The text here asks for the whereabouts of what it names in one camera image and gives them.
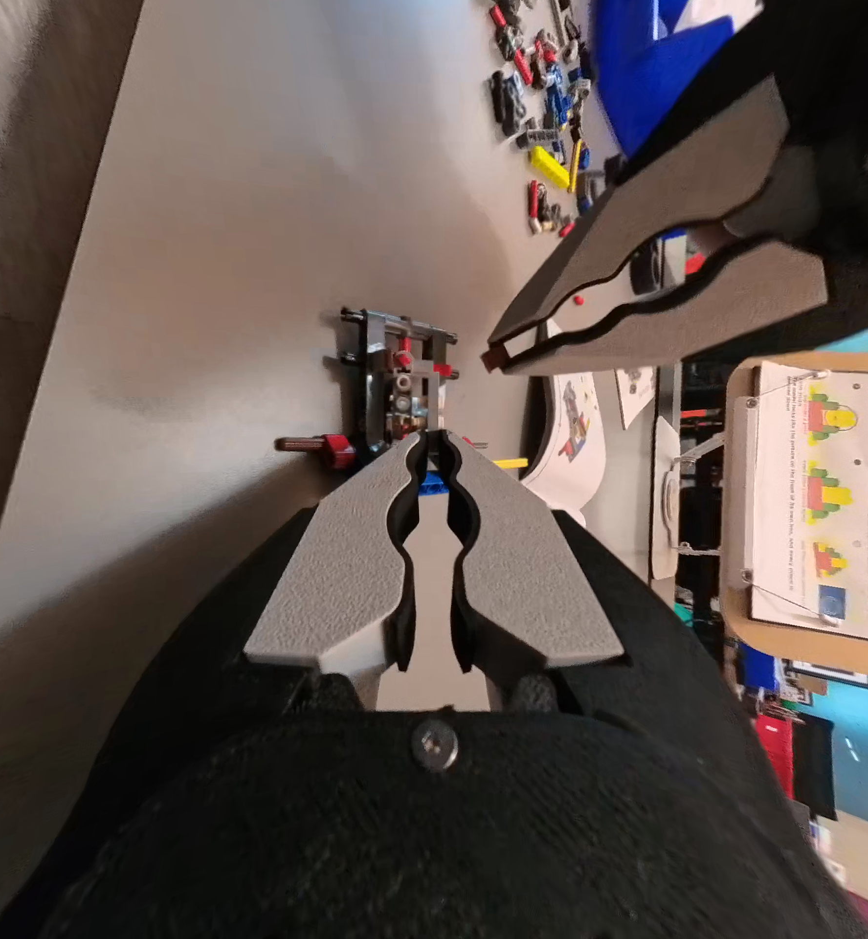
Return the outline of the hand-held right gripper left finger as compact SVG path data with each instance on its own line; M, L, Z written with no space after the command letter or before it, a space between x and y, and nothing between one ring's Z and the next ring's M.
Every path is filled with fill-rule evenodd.
M344 676L376 710L383 674L414 649L404 542L426 469L427 434L413 432L322 499L243 647L251 662Z

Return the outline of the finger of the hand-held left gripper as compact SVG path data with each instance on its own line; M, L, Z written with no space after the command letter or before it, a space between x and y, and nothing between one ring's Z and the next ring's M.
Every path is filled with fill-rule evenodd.
M673 364L823 306L824 260L782 241L730 244L677 288L624 303L590 327L562 332L516 355L505 375L549 377Z
M639 165L603 194L526 282L494 327L487 349L508 350L512 339L554 317L574 294L612 281L644 242L720 222L747 207L768 183L789 129L777 77L770 74ZM821 310L748 335L794 331L792 321L814 322Z

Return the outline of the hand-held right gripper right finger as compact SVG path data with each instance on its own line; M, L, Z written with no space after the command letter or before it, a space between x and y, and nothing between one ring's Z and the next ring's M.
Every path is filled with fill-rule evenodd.
M623 656L603 605L545 501L451 431L440 431L447 524L460 549L451 643L496 687Z

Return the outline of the grey lego technic assembly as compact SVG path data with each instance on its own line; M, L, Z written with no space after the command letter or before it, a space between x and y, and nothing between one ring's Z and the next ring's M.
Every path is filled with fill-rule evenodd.
M318 457L345 473L347 493L389 506L403 492L418 492L428 466L439 466L440 434L447 430L446 396L460 373L448 354L455 333L407 316L343 308L357 328L357 347L338 354L354 374L354 425L349 431L280 437L278 452Z

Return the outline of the black lego wheel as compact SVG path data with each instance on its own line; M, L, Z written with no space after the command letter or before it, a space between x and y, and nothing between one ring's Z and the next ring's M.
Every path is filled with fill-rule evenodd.
M664 240L654 238L644 243L629 260L629 281L633 295L645 297L663 289Z

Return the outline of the open lego instruction booklet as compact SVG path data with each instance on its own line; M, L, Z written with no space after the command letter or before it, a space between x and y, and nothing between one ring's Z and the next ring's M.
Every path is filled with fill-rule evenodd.
M584 526L582 509L603 481L606 457L593 374L556 375L545 379L544 388L545 433L521 483Z

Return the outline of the pile of loose lego pieces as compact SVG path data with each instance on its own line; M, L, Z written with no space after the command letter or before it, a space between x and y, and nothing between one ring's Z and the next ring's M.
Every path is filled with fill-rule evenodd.
M496 130L529 175L526 220L566 237L623 165L592 62L590 2L483 2Z

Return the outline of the small printed leaflet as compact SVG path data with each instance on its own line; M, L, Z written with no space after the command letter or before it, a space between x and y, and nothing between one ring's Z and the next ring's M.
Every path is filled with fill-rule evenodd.
M651 366L616 369L618 403L623 429L628 429L654 397L657 371Z

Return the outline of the blue cloth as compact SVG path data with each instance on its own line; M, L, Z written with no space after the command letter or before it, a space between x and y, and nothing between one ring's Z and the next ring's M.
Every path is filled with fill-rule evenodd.
M594 1L597 96L625 158L634 156L697 73L762 1Z

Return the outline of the tan wooden board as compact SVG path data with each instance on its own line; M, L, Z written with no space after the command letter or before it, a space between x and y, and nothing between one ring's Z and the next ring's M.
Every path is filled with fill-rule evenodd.
M754 462L757 370L766 361L813 370L868 373L868 353L801 353L754 358L735 369L727 390L724 486L720 546L720 603L735 635L749 646L777 658L800 660L868 675L868 640L753 620L749 572L751 497L748 473Z

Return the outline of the red box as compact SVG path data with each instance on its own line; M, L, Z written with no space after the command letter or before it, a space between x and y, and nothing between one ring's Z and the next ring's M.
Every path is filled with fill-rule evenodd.
M793 725L791 721L760 715L754 721L755 732L774 771L780 787L789 799L794 798Z

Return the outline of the white plastic bracket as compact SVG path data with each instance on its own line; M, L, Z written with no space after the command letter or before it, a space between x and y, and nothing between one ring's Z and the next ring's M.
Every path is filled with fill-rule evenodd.
M681 470L724 444L724 433L682 452L679 432L663 417L656 418L652 445L652 495L650 525L650 578L674 579L678 558L719 557L719 548L693 548L679 539Z

